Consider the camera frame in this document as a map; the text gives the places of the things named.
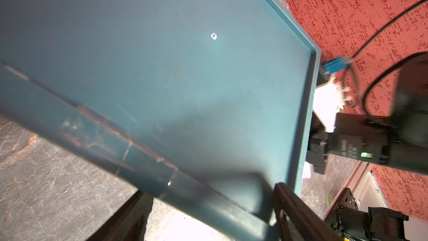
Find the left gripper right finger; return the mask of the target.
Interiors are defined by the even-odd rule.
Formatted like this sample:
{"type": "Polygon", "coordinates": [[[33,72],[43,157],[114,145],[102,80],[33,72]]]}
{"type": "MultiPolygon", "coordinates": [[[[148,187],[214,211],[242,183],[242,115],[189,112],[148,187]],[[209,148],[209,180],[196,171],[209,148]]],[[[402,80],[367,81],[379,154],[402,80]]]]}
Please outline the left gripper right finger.
{"type": "Polygon", "coordinates": [[[272,205],[282,241],[341,240],[286,184],[275,184],[272,205]]]}

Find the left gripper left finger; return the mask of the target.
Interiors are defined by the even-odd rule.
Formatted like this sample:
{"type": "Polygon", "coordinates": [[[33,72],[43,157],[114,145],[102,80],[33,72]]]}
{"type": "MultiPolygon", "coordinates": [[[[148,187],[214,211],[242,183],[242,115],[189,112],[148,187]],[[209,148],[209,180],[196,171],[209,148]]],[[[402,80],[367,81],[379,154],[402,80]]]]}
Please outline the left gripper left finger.
{"type": "Polygon", "coordinates": [[[154,197],[136,191],[95,233],[89,241],[143,241],[154,197]]]}

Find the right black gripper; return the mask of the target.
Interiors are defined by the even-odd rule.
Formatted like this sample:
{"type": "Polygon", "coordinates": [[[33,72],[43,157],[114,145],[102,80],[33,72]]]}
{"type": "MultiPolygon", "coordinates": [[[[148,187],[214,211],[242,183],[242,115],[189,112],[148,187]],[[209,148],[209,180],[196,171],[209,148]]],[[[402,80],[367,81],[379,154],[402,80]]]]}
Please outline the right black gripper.
{"type": "Polygon", "coordinates": [[[312,114],[306,162],[325,174],[328,156],[336,155],[376,165],[390,163],[389,117],[337,113],[333,132],[312,114]]]}

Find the teal drawer cabinet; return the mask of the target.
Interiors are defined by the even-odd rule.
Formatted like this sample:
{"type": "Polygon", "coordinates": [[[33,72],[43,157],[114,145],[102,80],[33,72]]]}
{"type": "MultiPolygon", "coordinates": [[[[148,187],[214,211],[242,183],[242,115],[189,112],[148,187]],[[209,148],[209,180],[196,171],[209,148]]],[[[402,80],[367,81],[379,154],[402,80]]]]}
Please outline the teal drawer cabinet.
{"type": "Polygon", "coordinates": [[[320,55],[278,0],[1,0],[1,113],[237,241],[276,241],[320,55]]]}

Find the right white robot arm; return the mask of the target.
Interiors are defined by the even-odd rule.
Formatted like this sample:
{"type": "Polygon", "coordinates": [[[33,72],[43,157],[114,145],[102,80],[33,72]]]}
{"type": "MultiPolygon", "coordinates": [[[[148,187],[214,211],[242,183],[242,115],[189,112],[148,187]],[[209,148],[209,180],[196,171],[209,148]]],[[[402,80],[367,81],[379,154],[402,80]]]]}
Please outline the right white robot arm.
{"type": "Polygon", "coordinates": [[[371,90],[385,77],[399,70],[391,114],[338,113],[331,129],[314,112],[306,161],[315,172],[325,173],[329,155],[409,172],[428,173],[428,54],[417,52],[384,71],[366,89],[362,104],[371,90]]]}

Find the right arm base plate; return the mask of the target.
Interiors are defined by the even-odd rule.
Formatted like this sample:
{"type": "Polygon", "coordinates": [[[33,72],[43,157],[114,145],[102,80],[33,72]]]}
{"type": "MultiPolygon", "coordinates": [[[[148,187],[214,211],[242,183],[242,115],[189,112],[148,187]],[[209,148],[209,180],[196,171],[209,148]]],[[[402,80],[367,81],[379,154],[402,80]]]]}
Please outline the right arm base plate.
{"type": "Polygon", "coordinates": [[[324,222],[335,230],[363,230],[368,226],[368,215],[360,211],[350,188],[345,187],[324,216],[324,222]]]}

